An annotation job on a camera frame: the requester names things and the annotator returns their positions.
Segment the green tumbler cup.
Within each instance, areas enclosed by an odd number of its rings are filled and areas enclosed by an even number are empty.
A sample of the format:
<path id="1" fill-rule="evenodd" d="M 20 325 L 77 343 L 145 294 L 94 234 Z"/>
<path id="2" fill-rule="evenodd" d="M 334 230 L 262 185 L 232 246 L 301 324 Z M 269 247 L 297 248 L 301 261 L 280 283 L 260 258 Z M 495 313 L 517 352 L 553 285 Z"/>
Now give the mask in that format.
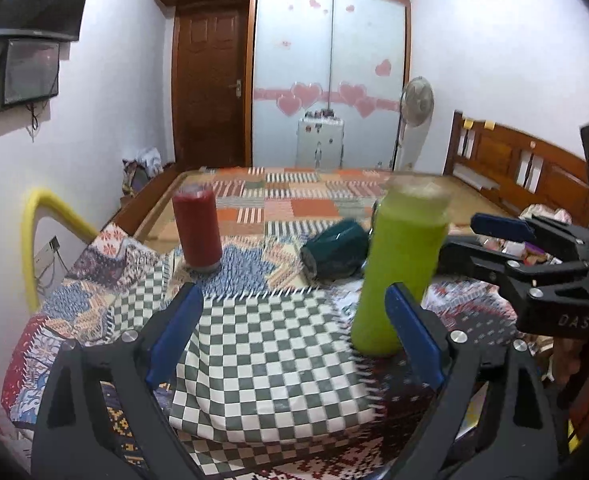
<path id="1" fill-rule="evenodd" d="M 387 180 L 371 222 L 364 282 L 351 328 L 353 347 L 364 356 L 401 350 L 384 307 L 387 289 L 401 282 L 421 300 L 431 283 L 449 228 L 451 195 L 423 177 Z"/>

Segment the red tumbler cup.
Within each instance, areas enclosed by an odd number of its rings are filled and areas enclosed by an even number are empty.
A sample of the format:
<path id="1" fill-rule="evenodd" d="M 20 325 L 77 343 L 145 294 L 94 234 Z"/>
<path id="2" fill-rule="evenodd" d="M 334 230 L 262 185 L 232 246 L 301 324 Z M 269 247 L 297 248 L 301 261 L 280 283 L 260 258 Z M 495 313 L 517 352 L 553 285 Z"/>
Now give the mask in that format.
<path id="1" fill-rule="evenodd" d="M 187 266 L 201 273 L 214 272 L 221 264 L 223 248 L 213 188 L 184 183 L 172 196 L 172 205 Z"/>

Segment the wooden bed headboard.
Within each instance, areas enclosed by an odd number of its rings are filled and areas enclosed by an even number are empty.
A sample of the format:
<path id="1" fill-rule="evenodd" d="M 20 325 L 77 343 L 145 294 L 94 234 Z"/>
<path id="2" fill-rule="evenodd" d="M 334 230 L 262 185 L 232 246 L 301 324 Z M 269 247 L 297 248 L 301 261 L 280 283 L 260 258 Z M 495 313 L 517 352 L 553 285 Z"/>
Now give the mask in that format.
<path id="1" fill-rule="evenodd" d="M 563 209 L 575 224 L 589 226 L 585 160 L 520 130 L 456 110 L 443 174 L 514 216 L 541 204 Z"/>

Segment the dark green mug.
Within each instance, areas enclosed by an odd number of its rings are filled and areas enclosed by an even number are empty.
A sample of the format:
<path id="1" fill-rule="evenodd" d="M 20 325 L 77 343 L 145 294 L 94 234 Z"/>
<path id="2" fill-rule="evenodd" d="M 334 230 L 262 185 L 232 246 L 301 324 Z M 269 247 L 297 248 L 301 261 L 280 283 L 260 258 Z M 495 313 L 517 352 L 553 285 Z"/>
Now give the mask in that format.
<path id="1" fill-rule="evenodd" d="M 315 281 L 340 280 L 357 272 L 369 250 L 369 234 L 354 219 L 343 219 L 300 249 L 303 269 Z"/>

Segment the white standing fan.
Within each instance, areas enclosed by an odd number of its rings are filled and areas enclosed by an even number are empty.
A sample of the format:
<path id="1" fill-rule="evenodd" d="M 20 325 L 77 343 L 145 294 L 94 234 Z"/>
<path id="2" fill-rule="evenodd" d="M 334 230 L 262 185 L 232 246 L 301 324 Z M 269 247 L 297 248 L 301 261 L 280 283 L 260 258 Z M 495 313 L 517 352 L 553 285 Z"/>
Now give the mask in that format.
<path id="1" fill-rule="evenodd" d="M 406 84 L 401 94 L 401 130 L 399 130 L 395 171 L 415 168 L 427 140 L 434 110 L 434 93 L 430 82 L 415 77 Z"/>

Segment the white small cabinet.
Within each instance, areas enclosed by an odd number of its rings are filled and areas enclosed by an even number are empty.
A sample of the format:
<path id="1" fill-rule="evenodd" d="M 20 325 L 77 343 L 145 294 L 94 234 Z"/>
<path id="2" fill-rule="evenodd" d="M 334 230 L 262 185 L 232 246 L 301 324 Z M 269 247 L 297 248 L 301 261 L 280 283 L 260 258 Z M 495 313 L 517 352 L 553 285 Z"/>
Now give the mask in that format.
<path id="1" fill-rule="evenodd" d="M 334 170 L 342 166 L 344 122 L 330 108 L 306 112 L 296 131 L 295 166 Z"/>

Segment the striped patchwork bed cover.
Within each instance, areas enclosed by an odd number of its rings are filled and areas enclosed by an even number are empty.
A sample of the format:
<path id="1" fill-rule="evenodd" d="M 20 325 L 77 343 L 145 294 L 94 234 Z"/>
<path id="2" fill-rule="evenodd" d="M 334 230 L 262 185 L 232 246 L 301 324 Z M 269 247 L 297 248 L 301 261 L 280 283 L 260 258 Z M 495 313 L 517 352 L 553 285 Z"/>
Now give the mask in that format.
<path id="1" fill-rule="evenodd" d="M 304 236 L 345 218 L 369 226 L 389 171 L 234 168 L 209 174 L 224 236 Z"/>

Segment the patchwork quilt cloth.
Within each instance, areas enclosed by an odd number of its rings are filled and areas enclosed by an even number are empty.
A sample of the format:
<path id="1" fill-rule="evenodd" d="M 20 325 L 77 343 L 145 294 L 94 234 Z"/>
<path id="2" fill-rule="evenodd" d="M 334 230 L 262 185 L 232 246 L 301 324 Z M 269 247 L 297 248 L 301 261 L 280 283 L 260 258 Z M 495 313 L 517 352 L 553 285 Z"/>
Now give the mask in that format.
<path id="1" fill-rule="evenodd" d="M 361 479 L 408 440 L 432 400 L 402 356 L 372 361 L 349 343 L 359 281 L 282 288 L 295 237 L 224 241 L 220 270 L 187 270 L 109 224 L 30 317 L 0 403 L 34 437 L 63 341 L 110 344 L 139 330 L 183 284 L 204 296 L 198 327 L 156 392 L 161 411 L 210 479 Z"/>

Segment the sliding wardrobe with hearts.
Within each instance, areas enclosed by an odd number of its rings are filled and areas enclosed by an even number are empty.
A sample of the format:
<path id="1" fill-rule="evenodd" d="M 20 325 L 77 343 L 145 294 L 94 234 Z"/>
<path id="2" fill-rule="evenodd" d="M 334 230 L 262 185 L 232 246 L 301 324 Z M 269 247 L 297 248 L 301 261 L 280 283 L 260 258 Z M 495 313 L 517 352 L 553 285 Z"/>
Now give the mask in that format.
<path id="1" fill-rule="evenodd" d="M 360 160 L 385 165 L 399 121 L 398 99 L 407 79 L 410 0 L 160 0 L 176 10 L 173 32 L 174 148 L 185 167 L 203 113 L 188 103 L 212 77 L 197 70 L 199 48 L 214 27 L 237 50 L 241 77 L 209 109 L 225 113 L 239 101 L 244 140 L 235 155 L 212 165 L 292 166 L 297 125 L 307 112 L 334 108 L 345 127 L 380 126 L 379 148 Z"/>

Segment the clothes pile in corner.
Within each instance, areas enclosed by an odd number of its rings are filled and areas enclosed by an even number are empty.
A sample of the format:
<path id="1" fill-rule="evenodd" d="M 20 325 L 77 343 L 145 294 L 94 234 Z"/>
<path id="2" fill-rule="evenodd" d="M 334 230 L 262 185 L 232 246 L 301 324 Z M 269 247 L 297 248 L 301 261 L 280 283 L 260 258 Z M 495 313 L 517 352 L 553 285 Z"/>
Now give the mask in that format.
<path id="1" fill-rule="evenodd" d="M 163 172 L 162 158 L 157 148 L 145 148 L 134 159 L 123 159 L 122 162 L 122 192 L 125 196 L 135 196 Z"/>

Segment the brown wooden door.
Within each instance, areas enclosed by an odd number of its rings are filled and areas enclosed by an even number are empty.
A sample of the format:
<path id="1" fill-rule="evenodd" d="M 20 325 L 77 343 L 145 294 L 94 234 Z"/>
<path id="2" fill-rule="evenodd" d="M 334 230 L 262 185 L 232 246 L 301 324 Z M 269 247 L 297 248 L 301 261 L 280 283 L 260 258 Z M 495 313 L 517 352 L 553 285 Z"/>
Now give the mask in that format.
<path id="1" fill-rule="evenodd" d="M 184 169 L 246 163 L 247 10 L 240 1 L 182 6 L 174 20 L 173 140 Z"/>

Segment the wall power socket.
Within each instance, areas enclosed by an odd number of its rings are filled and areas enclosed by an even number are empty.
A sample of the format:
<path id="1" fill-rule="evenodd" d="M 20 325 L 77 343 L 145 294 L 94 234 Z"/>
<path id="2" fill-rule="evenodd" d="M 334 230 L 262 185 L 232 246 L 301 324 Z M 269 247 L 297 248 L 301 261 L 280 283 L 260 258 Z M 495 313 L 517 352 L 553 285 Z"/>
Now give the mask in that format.
<path id="1" fill-rule="evenodd" d="M 56 263 L 58 261 L 60 244 L 57 237 L 53 237 L 46 245 L 44 245 L 36 253 L 33 259 L 34 263 L 34 278 L 40 280 L 41 278 L 54 278 L 56 276 Z"/>

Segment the small wall monitor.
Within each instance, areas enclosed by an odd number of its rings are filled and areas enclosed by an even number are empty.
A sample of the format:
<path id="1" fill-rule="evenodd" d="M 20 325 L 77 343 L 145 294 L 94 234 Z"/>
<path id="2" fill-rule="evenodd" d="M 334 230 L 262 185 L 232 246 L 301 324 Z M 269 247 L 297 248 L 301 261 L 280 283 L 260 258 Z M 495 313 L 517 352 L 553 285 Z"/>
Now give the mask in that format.
<path id="1" fill-rule="evenodd" d="M 60 44 L 10 39 L 0 55 L 0 113 L 58 96 Z"/>

